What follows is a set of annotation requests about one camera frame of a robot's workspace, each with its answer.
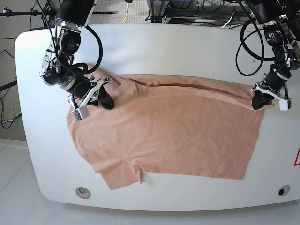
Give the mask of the red triangle sticker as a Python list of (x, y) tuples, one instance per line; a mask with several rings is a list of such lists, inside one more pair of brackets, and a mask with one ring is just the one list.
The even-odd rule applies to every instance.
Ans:
[(300, 147), (298, 149), (297, 156), (294, 162), (294, 166), (298, 166), (298, 165), (300, 165)]

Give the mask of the peach pink T-shirt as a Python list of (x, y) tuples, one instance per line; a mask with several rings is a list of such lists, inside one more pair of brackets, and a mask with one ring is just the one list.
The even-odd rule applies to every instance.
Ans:
[(78, 153), (110, 189), (143, 172), (241, 180), (264, 108), (244, 84), (174, 75), (114, 75), (114, 108), (89, 106), (67, 127)]

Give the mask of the black tripod stand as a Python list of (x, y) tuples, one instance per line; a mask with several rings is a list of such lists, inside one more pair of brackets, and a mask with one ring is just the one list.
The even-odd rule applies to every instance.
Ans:
[(29, 11), (12, 11), (4, 7), (0, 16), (40, 16), (44, 26), (48, 26), (49, 22), (55, 20), (57, 26), (78, 32), (80, 28), (87, 27), (91, 15), (115, 14), (114, 11), (95, 11), (96, 4), (95, 0), (60, 0), (59, 7), (54, 8), (49, 0), (44, 6), (36, 0)]

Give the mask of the aluminium frame stand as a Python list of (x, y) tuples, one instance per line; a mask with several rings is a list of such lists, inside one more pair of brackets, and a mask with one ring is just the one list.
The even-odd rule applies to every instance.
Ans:
[(276, 6), (284, 5), (283, 0), (148, 0), (150, 23), (174, 23), (202, 25), (222, 29), (237, 29), (248, 20), (240, 7), (254, 17), (255, 6), (262, 4), (267, 10), (275, 11)]

